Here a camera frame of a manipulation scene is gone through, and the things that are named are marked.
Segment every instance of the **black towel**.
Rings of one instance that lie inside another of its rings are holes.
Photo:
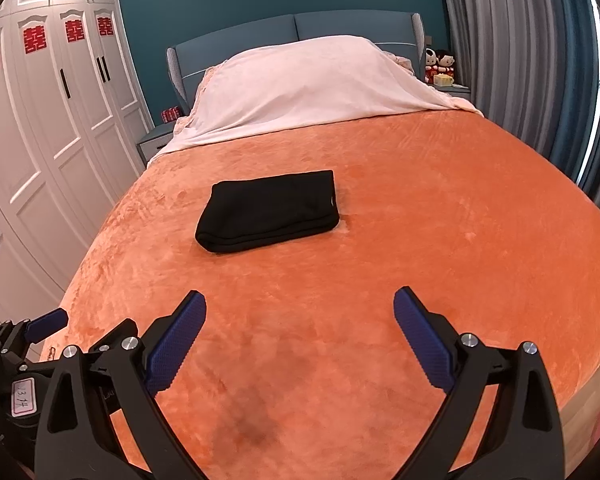
[[[196,240],[235,253],[330,231],[340,221],[333,171],[229,180],[211,188]]]

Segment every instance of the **silver bolt head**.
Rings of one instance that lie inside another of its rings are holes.
[[[538,347],[536,346],[535,343],[532,343],[531,341],[525,341],[524,343],[522,343],[522,349],[526,353],[531,354],[531,355],[538,352]]]
[[[460,337],[460,341],[464,346],[468,346],[469,348],[478,346],[478,337],[473,334],[462,334],[462,336]]]
[[[138,338],[137,337],[125,337],[122,340],[122,348],[125,350],[133,350],[136,346],[138,346]]]
[[[69,345],[67,348],[62,350],[62,355],[67,358],[73,357],[77,353],[78,353],[78,347],[76,345]]]

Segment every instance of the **wooden floor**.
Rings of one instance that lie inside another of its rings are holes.
[[[560,412],[566,472],[570,474],[600,436],[600,368]]]

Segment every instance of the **blue upholstered headboard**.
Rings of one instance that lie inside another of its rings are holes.
[[[411,59],[424,79],[424,28],[419,14],[392,10],[322,10],[286,14],[205,34],[167,49],[169,75],[188,114],[205,70],[250,48],[323,36],[362,36]]]

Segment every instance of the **stuffed doll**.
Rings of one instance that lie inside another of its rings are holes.
[[[455,78],[454,63],[456,60],[454,57],[446,50],[438,50],[436,52],[436,57],[438,58],[438,73]]]
[[[436,53],[430,48],[427,49],[427,60],[425,62],[426,71],[424,75],[425,83],[433,83],[433,76],[438,73],[438,58]]]

